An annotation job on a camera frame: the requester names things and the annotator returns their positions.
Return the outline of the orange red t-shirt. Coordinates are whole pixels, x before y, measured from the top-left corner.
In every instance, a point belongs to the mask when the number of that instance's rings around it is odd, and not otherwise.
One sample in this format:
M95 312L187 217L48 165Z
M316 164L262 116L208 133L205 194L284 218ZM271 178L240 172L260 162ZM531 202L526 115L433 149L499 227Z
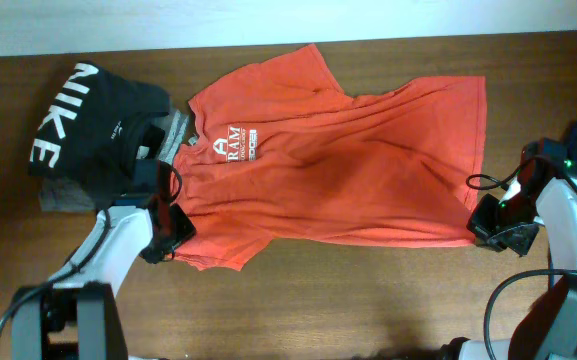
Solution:
M313 45L239 68L189 103L198 140L174 160L196 227L176 250L240 270L275 239L441 248L473 243L486 81L431 76L347 95Z

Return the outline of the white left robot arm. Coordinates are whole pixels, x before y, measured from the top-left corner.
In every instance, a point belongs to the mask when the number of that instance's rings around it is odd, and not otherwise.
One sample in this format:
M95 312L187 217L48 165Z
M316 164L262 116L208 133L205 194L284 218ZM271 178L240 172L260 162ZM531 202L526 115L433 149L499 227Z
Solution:
M113 206L46 282L21 287L2 317L14 359L129 359L116 296L134 261L167 262L196 235L176 204Z

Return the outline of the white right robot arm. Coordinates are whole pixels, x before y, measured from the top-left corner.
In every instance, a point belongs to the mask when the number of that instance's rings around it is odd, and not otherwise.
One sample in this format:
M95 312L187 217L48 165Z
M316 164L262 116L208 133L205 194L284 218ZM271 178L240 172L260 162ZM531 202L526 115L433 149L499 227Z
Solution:
M548 231L552 266L515 274L492 292L484 313L481 341L455 338L440 349L442 359L577 359L577 180L566 175L541 182L529 223L515 222L497 232L497 237L518 238L517 253L526 253L531 241L544 226ZM556 280L553 287L508 340L490 339L494 304L513 283L536 276Z

